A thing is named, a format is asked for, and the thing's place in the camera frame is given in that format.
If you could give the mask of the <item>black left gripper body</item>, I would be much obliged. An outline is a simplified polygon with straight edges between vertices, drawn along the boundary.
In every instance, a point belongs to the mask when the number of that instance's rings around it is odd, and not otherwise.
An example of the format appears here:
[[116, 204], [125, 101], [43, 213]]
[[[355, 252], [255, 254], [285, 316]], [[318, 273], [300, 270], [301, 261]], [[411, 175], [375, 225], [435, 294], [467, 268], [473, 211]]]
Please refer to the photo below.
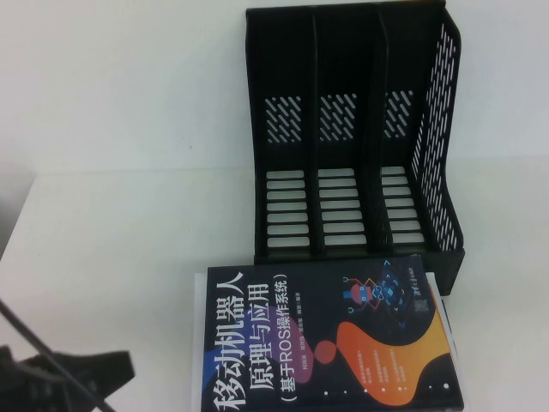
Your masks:
[[1, 347], [2, 411], [65, 411], [64, 381], [56, 374], [14, 360]]

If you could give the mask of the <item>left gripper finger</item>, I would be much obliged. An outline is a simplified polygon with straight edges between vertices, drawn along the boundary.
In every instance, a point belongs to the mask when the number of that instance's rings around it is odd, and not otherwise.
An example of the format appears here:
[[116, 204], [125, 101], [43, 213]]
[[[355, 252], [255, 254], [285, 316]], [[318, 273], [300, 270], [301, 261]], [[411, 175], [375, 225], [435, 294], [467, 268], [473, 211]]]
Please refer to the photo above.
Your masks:
[[120, 389], [134, 377], [135, 371], [128, 351], [91, 355], [55, 352], [55, 359], [82, 383], [94, 389]]
[[[106, 399], [114, 392], [114, 385], [88, 380], [85, 386], [97, 397]], [[95, 404], [70, 384], [55, 385], [56, 411], [94, 411]]]

